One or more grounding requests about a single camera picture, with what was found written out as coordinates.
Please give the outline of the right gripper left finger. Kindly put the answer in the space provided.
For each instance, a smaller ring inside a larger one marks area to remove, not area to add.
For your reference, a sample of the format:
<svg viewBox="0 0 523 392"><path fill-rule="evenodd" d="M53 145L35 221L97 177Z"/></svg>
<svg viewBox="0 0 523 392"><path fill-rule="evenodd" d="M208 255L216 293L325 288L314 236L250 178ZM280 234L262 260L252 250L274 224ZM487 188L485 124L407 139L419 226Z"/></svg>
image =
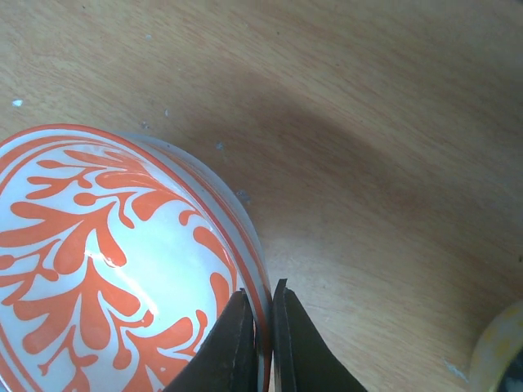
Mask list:
<svg viewBox="0 0 523 392"><path fill-rule="evenodd" d="M255 391L257 349L253 314L243 289L235 292L198 353L164 388L167 392Z"/></svg>

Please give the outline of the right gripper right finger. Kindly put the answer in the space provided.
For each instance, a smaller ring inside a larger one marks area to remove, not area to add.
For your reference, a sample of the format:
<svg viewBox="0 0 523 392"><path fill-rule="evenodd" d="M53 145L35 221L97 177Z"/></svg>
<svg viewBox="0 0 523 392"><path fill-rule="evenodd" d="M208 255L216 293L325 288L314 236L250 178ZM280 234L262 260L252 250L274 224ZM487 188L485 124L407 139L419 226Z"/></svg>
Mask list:
<svg viewBox="0 0 523 392"><path fill-rule="evenodd" d="M364 391L326 345L287 280L278 281L272 305L276 391Z"/></svg>

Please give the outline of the orange floral patterned bowl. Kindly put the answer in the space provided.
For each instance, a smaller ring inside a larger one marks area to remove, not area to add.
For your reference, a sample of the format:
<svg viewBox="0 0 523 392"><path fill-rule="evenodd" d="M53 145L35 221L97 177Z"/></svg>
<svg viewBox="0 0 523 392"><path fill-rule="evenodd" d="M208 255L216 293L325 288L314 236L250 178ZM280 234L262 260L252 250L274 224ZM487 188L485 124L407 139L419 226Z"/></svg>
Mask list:
<svg viewBox="0 0 523 392"><path fill-rule="evenodd" d="M160 391L230 297L270 379L262 245L229 187L152 136L34 127L1 143L1 388Z"/></svg>

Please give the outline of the yellow dotted bowl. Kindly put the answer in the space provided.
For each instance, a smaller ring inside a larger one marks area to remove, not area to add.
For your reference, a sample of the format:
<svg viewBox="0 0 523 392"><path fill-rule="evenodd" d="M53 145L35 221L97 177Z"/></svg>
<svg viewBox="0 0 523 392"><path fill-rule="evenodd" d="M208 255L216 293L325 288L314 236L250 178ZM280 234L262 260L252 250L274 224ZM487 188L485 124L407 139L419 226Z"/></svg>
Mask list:
<svg viewBox="0 0 523 392"><path fill-rule="evenodd" d="M469 391L522 391L522 301L482 332L472 353Z"/></svg>

